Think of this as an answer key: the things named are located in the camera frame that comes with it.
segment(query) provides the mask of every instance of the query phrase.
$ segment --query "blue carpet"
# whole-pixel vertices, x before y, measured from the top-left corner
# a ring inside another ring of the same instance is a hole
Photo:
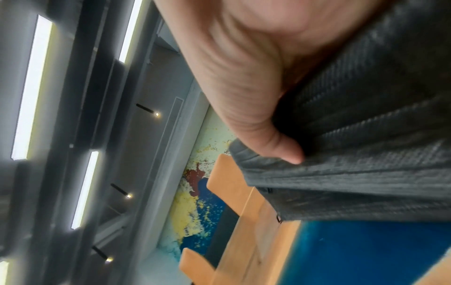
[[[450,246],[451,223],[304,223],[280,285],[411,285]]]

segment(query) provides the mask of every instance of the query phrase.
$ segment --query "ceiling light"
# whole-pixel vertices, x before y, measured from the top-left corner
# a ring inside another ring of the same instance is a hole
[[[119,61],[124,63],[127,59],[130,43],[132,42],[133,32],[135,31],[138,15],[140,14],[142,0],[135,0],[133,3],[132,13],[128,21],[127,31],[125,32],[124,42],[122,43],[121,54],[119,55]]]
[[[30,146],[31,130],[38,103],[39,89],[46,62],[48,43],[52,31],[52,22],[38,16],[28,61],[27,75],[20,103],[19,119],[17,120],[16,136],[14,137],[13,160],[27,159]]]
[[[79,228],[81,225],[81,220],[85,212],[86,202],[88,201],[89,190],[91,189],[91,183],[93,182],[95,165],[97,164],[98,157],[99,157],[98,151],[91,152],[88,167],[86,168],[85,179],[83,180],[80,196],[78,198],[77,209],[75,210],[74,220],[72,221],[71,228],[73,230]]]
[[[6,284],[6,277],[8,277],[9,263],[6,261],[0,262],[0,285]]]

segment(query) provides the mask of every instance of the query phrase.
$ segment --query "finger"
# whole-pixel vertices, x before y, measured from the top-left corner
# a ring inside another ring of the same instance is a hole
[[[270,120],[235,130],[237,137],[261,156],[278,157],[291,164],[300,164],[304,154],[300,145],[292,138],[279,132]]]

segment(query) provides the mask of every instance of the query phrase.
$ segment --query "gray textured cloth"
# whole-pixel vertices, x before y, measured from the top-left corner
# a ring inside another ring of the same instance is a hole
[[[397,2],[279,102],[301,165],[230,152],[282,219],[451,220],[451,2]]]

